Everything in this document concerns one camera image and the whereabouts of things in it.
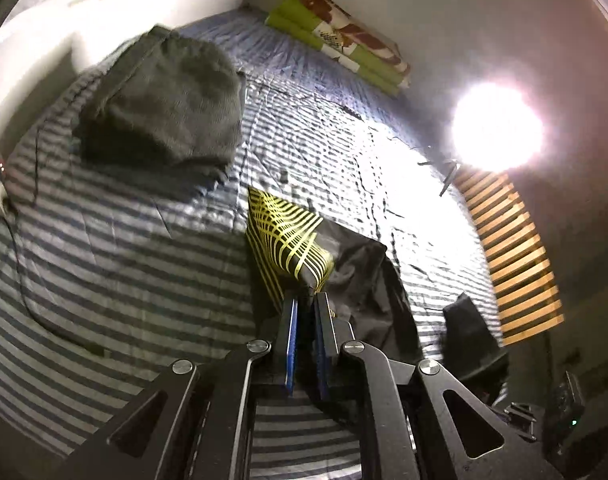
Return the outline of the black shirt with yellow stripes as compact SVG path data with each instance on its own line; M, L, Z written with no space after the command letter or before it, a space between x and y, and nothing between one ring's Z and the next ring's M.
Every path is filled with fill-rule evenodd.
M423 356L399 273L384 244L258 188L247 191L246 240L254 266L255 314L268 336L287 298L297 301L294 387L340 425L355 428L354 402L322 400L316 360L313 302L325 294L333 318L349 323L354 339L408 364Z

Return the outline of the black garment at bed edge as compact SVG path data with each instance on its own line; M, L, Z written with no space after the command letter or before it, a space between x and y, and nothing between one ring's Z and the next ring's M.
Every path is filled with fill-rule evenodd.
M441 345L443 363L462 384L500 384L508 376L509 356L490 333L473 300L462 292L443 309L446 333Z

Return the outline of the blue white striped bedspread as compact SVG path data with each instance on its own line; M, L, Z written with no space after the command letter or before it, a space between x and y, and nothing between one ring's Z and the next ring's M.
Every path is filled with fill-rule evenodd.
M260 188L387 248L423 352L462 292L500 330L464 199L420 167L409 110L322 53L234 11L183 29L247 76L228 180L172 200L99 174L72 128L112 58L84 70L16 144L0 220L0 434L62 460L178 358L254 335L246 195Z

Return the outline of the black tripod of light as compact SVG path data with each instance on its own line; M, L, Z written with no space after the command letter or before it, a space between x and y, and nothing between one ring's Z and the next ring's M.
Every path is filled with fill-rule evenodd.
M443 173L443 185L441 185L441 192L439 192L439 197L443 196L447 191L451 183L456 179L456 175L462 167L461 162L458 159L447 158L447 159L437 159L437 160L423 160L423 162L418 162L418 166L431 166Z

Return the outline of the dark grey folded garment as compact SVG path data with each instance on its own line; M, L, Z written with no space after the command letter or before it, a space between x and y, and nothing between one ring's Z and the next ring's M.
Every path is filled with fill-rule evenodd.
M222 174L241 142L244 91L216 44L155 26L101 78L74 134L95 164Z

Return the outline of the wooden slatted bed frame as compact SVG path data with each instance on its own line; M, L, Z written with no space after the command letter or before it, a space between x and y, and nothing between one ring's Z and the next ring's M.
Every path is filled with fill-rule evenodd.
M455 185L485 252L503 342L517 344L562 324L548 252L509 176L464 167Z

